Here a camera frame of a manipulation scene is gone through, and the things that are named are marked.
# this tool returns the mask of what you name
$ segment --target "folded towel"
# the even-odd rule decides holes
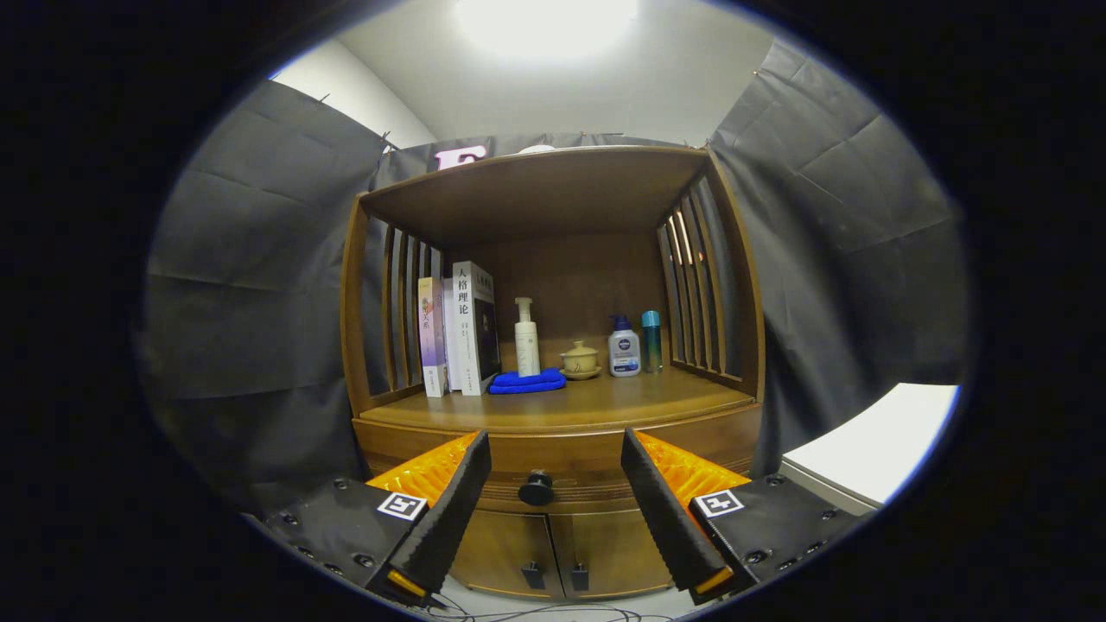
[[[564,380],[561,370],[549,367],[542,370],[542,373],[535,376],[525,377],[519,377],[519,372],[507,372],[505,374],[495,376],[491,383],[495,386],[524,386],[528,384],[541,384],[543,382],[557,382],[560,380]]]
[[[564,375],[555,367],[550,367],[535,376],[519,377],[518,372],[499,374],[491,381],[488,393],[508,395],[512,393],[540,393],[554,391],[565,385]]]

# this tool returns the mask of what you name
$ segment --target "black knob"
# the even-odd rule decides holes
[[[529,506],[544,506],[553,500],[553,479],[544,473],[532,473],[519,486],[519,498]]]

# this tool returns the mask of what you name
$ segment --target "purple book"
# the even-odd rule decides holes
[[[441,397],[449,391],[446,377],[446,330],[442,325],[445,301],[441,280],[425,277],[418,280],[418,342],[422,355],[422,386],[430,397]]]

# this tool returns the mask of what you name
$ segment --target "cabinet door handle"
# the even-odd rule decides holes
[[[572,569],[572,589],[577,592],[587,591],[587,567],[577,563]]]
[[[538,566],[536,561],[531,561],[522,567],[522,577],[526,580],[526,584],[530,585],[531,590],[545,589],[545,578],[542,577],[542,569]]]

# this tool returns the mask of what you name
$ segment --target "book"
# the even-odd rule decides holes
[[[449,390],[461,390],[461,372],[459,367],[460,351],[457,341],[457,305],[453,303],[453,279],[441,280],[441,293],[446,301],[444,312],[446,326],[446,372],[449,376]]]
[[[502,369],[491,276],[471,261],[453,263],[453,304],[461,395],[480,395]]]
[[[418,342],[422,355],[422,386],[430,397],[448,392],[446,377],[445,301],[441,280],[424,277],[418,280]]]

